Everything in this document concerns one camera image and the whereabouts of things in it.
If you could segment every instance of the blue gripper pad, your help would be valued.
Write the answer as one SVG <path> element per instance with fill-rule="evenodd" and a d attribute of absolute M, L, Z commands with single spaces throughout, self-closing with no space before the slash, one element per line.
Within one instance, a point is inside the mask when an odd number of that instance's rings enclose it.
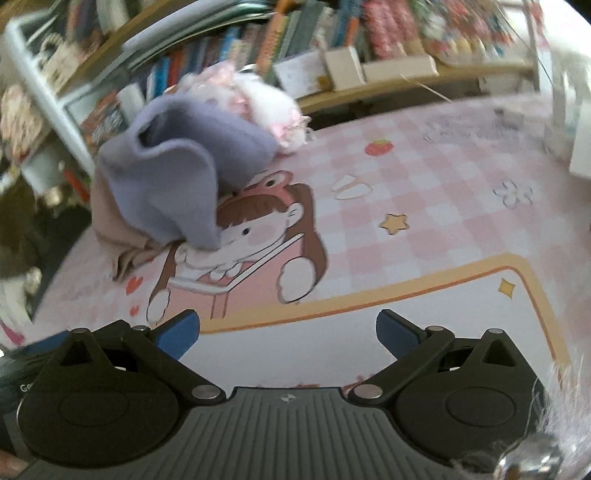
<path fill-rule="evenodd" d="M 185 310 L 150 333 L 154 344 L 164 353 L 179 360 L 199 338 L 199 315 Z"/>
<path fill-rule="evenodd" d="M 427 339 L 425 330 L 392 310 L 379 312 L 375 322 L 375 333 L 379 342 L 399 360 Z"/>

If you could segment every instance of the cartoon hand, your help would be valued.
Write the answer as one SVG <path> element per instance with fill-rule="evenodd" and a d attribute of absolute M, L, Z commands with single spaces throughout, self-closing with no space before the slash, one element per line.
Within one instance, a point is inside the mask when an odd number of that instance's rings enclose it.
<path fill-rule="evenodd" d="M 308 295 L 316 282 L 316 268 L 307 257 L 289 260 L 277 280 L 279 300 L 290 303 Z"/>
<path fill-rule="evenodd" d="M 162 317 L 164 317 L 164 311 L 166 307 L 168 307 L 168 302 L 170 300 L 170 290 L 160 290 L 152 299 L 150 304 L 148 305 L 148 311 L 146 312 L 146 318 L 148 320 L 148 325 L 155 326 Z"/>

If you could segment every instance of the cartoon girl illustration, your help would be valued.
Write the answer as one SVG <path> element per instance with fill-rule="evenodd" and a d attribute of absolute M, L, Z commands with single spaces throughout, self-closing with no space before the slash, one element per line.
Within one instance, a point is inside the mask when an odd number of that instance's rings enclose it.
<path fill-rule="evenodd" d="M 314 200 L 308 185 L 290 184 L 281 170 L 223 202 L 217 210 L 222 246 L 172 247 L 150 296 L 151 324 L 184 309 L 202 320 L 237 310 L 291 303 L 314 289 L 327 268 L 314 229 Z"/>

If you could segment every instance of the red heart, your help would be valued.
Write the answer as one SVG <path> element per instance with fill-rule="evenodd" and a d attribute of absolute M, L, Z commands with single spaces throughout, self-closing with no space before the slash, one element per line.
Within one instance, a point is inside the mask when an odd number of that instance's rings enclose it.
<path fill-rule="evenodd" d="M 125 293 L 127 295 L 131 295 L 133 292 L 135 292 L 139 286 L 142 284 L 142 282 L 144 281 L 143 277 L 131 277 L 129 279 L 129 281 L 127 282 L 127 286 L 125 287 Z"/>

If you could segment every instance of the purple cloth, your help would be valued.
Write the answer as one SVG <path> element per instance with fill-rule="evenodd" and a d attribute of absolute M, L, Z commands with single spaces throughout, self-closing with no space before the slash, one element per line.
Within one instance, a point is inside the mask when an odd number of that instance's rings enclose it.
<path fill-rule="evenodd" d="M 189 95 L 150 102 L 102 145 L 98 165 L 122 217 L 161 244 L 220 247 L 218 181 L 242 190 L 277 152 L 256 125 Z"/>

